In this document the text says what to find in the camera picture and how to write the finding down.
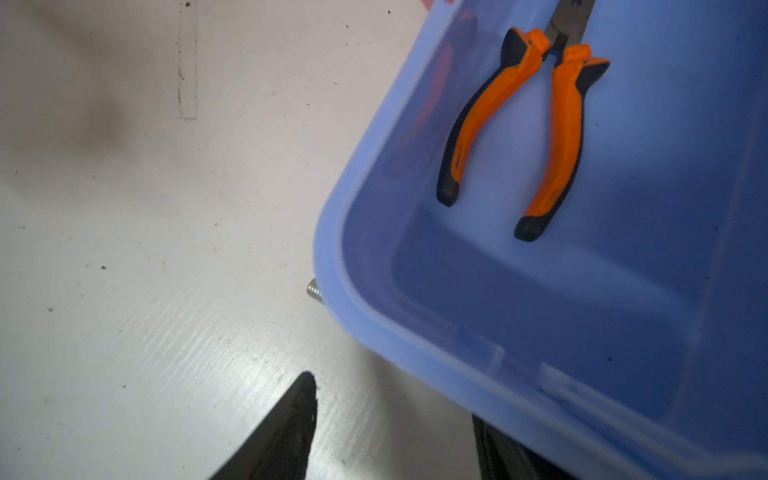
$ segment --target blue plastic tub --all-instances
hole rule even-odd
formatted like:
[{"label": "blue plastic tub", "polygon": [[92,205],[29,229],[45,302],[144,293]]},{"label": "blue plastic tub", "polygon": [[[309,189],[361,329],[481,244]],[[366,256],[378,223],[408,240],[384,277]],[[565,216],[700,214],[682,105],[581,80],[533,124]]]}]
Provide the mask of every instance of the blue plastic tub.
[{"label": "blue plastic tub", "polygon": [[435,186],[507,29],[556,3],[435,3],[321,216],[324,300],[582,478],[768,478],[768,2],[598,0],[584,41],[612,65],[570,195],[524,243],[553,58],[478,137],[456,205]]}]

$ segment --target white floor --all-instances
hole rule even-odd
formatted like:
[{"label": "white floor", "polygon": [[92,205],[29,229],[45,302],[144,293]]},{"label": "white floor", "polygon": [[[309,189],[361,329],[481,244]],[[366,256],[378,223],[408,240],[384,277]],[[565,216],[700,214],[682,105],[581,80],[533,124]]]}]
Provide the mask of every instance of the white floor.
[{"label": "white floor", "polygon": [[304,293],[418,0],[0,3],[0,478],[200,478],[304,369],[308,478],[478,478]]}]

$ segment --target orange pliers handle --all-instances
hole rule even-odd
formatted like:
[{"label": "orange pliers handle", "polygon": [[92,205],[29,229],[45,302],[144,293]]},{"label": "orange pliers handle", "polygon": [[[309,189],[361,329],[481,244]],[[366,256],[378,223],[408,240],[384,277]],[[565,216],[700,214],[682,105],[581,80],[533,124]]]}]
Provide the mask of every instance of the orange pliers handle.
[{"label": "orange pliers handle", "polygon": [[[541,68],[551,47],[535,28],[525,34],[510,28],[502,45],[502,64],[480,87],[458,116],[451,130],[438,179],[437,197],[450,207],[458,199],[459,185],[469,151],[493,114]],[[552,75],[551,137],[547,171],[538,192],[515,228],[515,236],[531,242],[539,238],[568,194],[581,159],[584,96],[610,62],[591,56],[589,45],[563,50]]]}]

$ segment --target pliers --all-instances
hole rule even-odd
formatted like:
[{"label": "pliers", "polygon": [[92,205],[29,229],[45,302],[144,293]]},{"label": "pliers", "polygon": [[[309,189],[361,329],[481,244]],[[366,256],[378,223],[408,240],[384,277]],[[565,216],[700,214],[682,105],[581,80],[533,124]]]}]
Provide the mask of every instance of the pliers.
[{"label": "pliers", "polygon": [[541,68],[558,55],[552,75],[549,160],[538,192],[515,228],[515,237],[532,242],[544,232],[573,184],[581,160],[584,96],[611,64],[592,57],[580,45],[594,0],[560,0],[545,31],[510,28],[502,44],[501,66],[472,96],[451,129],[442,158],[438,200],[450,207],[458,199],[469,151],[496,111]]}]

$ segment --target metal screw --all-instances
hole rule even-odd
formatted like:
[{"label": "metal screw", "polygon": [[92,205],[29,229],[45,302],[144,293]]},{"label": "metal screw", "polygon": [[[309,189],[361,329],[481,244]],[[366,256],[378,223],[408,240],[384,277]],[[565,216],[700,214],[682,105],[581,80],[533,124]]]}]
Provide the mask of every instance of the metal screw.
[{"label": "metal screw", "polygon": [[323,294],[320,293],[320,289],[317,287],[317,279],[313,278],[310,284],[306,286],[306,294],[312,297],[313,300],[323,303]]}]

